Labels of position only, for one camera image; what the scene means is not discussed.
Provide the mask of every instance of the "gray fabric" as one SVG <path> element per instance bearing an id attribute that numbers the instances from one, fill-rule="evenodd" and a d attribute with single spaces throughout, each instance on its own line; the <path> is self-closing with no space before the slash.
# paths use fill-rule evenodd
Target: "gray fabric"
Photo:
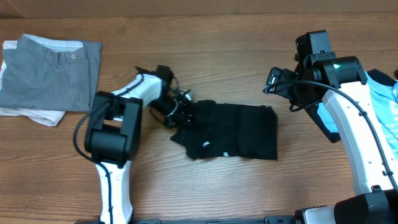
<path id="1" fill-rule="evenodd" d="M 7 69 L 0 107 L 90 110 L 98 84 L 101 43 L 82 42 L 84 47 L 76 51 L 54 52 L 22 36 L 17 49 L 3 50 Z"/>
<path id="2" fill-rule="evenodd" d="M 93 106 L 94 96 L 97 92 L 98 75 L 101 66 L 101 42 L 93 42 L 87 40 L 77 40 L 83 43 L 88 57 L 88 65 L 90 71 L 90 108 Z"/>

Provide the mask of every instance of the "white cloth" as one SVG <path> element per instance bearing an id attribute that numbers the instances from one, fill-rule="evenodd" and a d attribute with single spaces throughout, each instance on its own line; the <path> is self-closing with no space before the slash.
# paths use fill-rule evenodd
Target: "white cloth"
<path id="1" fill-rule="evenodd" d="M 83 47 L 83 44 L 79 41 L 61 41 L 61 40 L 49 40 L 41 37 L 27 35 L 28 38 L 38 42 L 56 52 L 64 52 L 74 50 L 76 48 Z M 3 49 L 16 49 L 16 40 L 6 40 L 3 43 Z M 0 70 L 0 91 L 2 85 L 2 75 L 7 69 L 7 65 L 2 61 Z M 44 124 L 46 126 L 56 126 L 66 111 L 45 111 L 45 110 L 32 110 L 24 108 L 0 108 L 0 116 L 28 116 L 31 120 Z"/>

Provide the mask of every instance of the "wood grain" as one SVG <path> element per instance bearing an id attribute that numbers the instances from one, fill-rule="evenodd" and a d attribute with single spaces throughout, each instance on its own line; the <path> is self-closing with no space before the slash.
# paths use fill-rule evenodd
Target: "wood grain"
<path id="1" fill-rule="evenodd" d="M 272 106 L 279 117 L 279 161 L 192 161 L 169 141 L 174 132 L 144 111 L 140 150 L 131 167 L 136 218 L 254 218 L 293 214 L 352 197 L 342 144 L 329 143 L 304 112 L 262 93 L 273 66 L 293 69 L 295 38 L 326 29 L 338 56 L 357 56 L 366 70 L 398 68 L 398 14 L 268 14 L 1 20 L 0 41 L 24 32 L 103 43 L 99 90 L 121 88 L 134 66 L 171 66 L 199 100 Z M 56 128 L 28 118 L 0 118 L 0 223 L 73 223 L 101 213 L 93 164 L 74 150 L 80 113 Z M 84 128 L 80 132 L 82 142 Z"/>
<path id="2" fill-rule="evenodd" d="M 23 18 L 21 11 L 9 0 L 0 0 L 0 18 Z"/>
<path id="3" fill-rule="evenodd" d="M 0 0 L 0 16 L 3 1 L 26 18 L 398 11 L 393 0 Z"/>

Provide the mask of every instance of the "folded clothing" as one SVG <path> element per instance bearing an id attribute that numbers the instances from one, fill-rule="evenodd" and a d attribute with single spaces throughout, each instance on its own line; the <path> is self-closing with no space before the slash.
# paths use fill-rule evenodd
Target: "folded clothing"
<path id="1" fill-rule="evenodd" d="M 217 104 L 194 105 L 194 120 L 171 137 L 192 159 L 240 156 L 277 159 L 277 116 L 271 107 Z"/>
<path id="2" fill-rule="evenodd" d="M 7 69 L 0 107 L 90 110 L 98 84 L 100 52 L 98 42 L 22 35 L 17 49 L 2 51 Z"/>
<path id="3" fill-rule="evenodd" d="M 42 37 L 24 34 L 27 37 L 40 45 L 43 45 L 54 52 L 68 52 L 74 51 L 84 47 L 87 51 L 89 66 L 90 66 L 90 107 L 91 102 L 94 100 L 96 87 L 98 84 L 98 74 L 100 70 L 101 61 L 101 43 L 91 42 L 87 40 L 50 40 Z M 6 40 L 3 43 L 3 49 L 16 49 L 16 40 Z M 0 92 L 2 87 L 2 75 L 6 70 L 7 65 L 5 61 L 2 62 L 0 71 Z M 0 108 L 0 115 L 3 116 L 28 116 L 31 120 L 44 124 L 46 126 L 56 126 L 63 118 L 65 111 L 52 111 L 52 110 L 37 110 L 25 108 Z"/>

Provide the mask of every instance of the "black clamp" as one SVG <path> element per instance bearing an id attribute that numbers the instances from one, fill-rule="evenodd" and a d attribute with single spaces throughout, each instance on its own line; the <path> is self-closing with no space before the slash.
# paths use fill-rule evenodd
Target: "black clamp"
<path id="1" fill-rule="evenodd" d="M 328 34 L 325 30 L 308 32 L 296 39 L 294 60 L 298 64 L 294 71 L 274 67 L 269 72 L 263 92 L 274 93 L 290 100 L 290 110 L 296 112 L 304 109 L 314 120 L 331 142 L 340 139 L 338 133 L 331 133 L 317 113 L 318 104 L 327 92 L 326 88 L 315 85 L 293 85 L 293 80 L 318 82 L 333 88 L 341 88 L 341 84 L 361 82 L 365 85 L 368 78 L 361 62 L 356 57 L 336 57 L 331 49 Z M 271 85 L 285 83 L 268 91 Z"/>
<path id="2" fill-rule="evenodd" d="M 114 97 L 99 91 L 93 107 L 109 102 L 90 117 L 85 137 L 85 149 L 97 162 L 109 162 L 122 168 L 135 157 L 141 136 L 142 99 Z M 104 120 L 123 118 L 121 127 L 104 124 Z"/>
<path id="3" fill-rule="evenodd" d="M 367 115 L 368 115 L 368 112 L 366 112 L 366 111 L 359 112 L 359 116 L 367 116 Z"/>
<path id="4" fill-rule="evenodd" d="M 150 113 L 167 128 L 177 128 L 190 123 L 194 119 L 192 97 L 191 90 L 173 90 L 169 97 L 159 98 L 150 104 L 151 107 L 164 116 L 163 121 L 156 117 L 151 110 Z"/>
<path id="5" fill-rule="evenodd" d="M 389 172 L 383 171 L 383 175 L 384 176 L 392 176 L 392 175 L 394 175 L 394 172 L 393 171 L 389 171 Z"/>

